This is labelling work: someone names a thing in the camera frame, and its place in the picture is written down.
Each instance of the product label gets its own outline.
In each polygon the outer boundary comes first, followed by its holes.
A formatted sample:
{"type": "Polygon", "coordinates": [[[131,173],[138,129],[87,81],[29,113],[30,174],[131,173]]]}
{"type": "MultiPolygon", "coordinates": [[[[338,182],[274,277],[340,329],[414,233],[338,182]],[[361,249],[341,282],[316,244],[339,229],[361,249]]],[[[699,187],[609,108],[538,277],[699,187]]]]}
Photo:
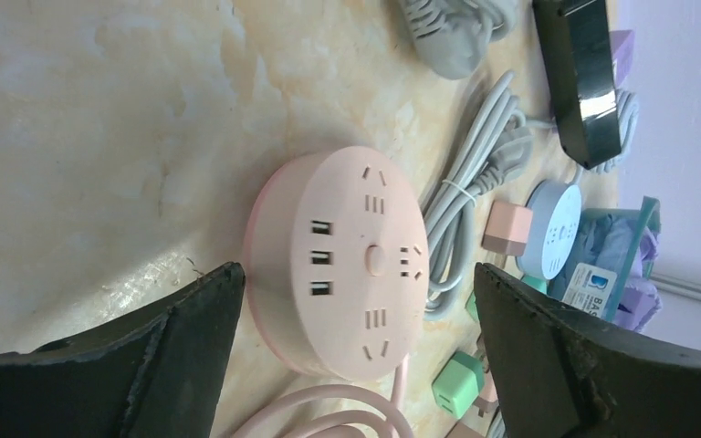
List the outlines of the product label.
{"type": "Polygon", "coordinates": [[[570,278],[563,302],[601,318],[616,283],[616,273],[579,263],[570,278]]]}

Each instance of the electrical plug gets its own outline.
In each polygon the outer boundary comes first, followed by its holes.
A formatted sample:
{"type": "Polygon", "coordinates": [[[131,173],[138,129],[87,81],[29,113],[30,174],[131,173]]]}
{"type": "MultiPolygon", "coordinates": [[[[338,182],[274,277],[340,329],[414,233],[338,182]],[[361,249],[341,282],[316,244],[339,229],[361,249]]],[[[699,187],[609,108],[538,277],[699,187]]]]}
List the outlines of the electrical plug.
{"type": "Polygon", "coordinates": [[[470,76],[491,41],[514,27],[516,10],[509,1],[476,5],[442,0],[400,0],[418,57],[447,79],[470,76]]]}
{"type": "Polygon", "coordinates": [[[498,136],[496,146],[487,157],[485,169],[474,181],[479,194],[517,179],[528,166],[533,149],[533,134],[526,127],[505,130],[498,136]]]}

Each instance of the marble surface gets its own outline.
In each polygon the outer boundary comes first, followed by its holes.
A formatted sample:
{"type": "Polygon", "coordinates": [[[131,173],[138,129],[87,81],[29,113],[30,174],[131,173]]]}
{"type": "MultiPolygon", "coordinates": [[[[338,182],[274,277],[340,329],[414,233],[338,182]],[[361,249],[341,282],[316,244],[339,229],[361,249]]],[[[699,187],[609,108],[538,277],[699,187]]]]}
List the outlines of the marble surface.
{"type": "MultiPolygon", "coordinates": [[[[0,0],[0,352],[239,260],[256,194],[299,155],[372,146],[424,203],[466,109],[504,71],[524,111],[548,112],[529,0],[519,15],[473,78],[447,81],[416,59],[394,0],[0,0]]],[[[557,137],[538,133],[525,175],[479,200],[478,232],[493,199],[524,203],[541,179],[572,173],[557,137]]],[[[616,205],[616,175],[581,186],[586,203],[616,205]]],[[[504,263],[480,248],[476,259],[504,263]]],[[[460,308],[424,323],[405,408],[416,436],[452,426],[430,382],[478,332],[460,308]]],[[[280,365],[244,308],[212,436],[316,382],[280,365]]],[[[387,394],[391,379],[363,385],[387,394]]],[[[352,404],[306,405],[270,432],[352,404]]]]}

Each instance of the white round power strip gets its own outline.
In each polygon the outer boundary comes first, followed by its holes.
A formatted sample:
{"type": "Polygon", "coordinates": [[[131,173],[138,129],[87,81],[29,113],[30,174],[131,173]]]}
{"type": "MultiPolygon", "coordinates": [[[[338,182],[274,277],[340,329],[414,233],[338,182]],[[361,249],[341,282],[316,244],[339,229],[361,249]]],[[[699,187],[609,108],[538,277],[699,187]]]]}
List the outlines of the white round power strip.
{"type": "Polygon", "coordinates": [[[293,370],[378,379],[418,338],[428,289],[423,217],[403,173],[373,149],[279,169],[256,199],[244,265],[256,327],[293,370]]]}
{"type": "Polygon", "coordinates": [[[518,267],[529,276],[550,280],[568,259],[581,216],[581,191],[575,184],[545,180],[528,199],[533,211],[525,253],[518,267]]]}

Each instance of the round button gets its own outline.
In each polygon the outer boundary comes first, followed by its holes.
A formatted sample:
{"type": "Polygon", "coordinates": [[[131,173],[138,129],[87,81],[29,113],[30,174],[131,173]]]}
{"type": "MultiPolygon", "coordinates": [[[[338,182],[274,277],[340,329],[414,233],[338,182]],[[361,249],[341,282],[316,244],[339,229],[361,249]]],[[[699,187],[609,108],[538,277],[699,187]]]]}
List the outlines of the round button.
{"type": "Polygon", "coordinates": [[[371,276],[381,276],[385,271],[385,251],[377,245],[367,248],[365,264],[371,276]]]}

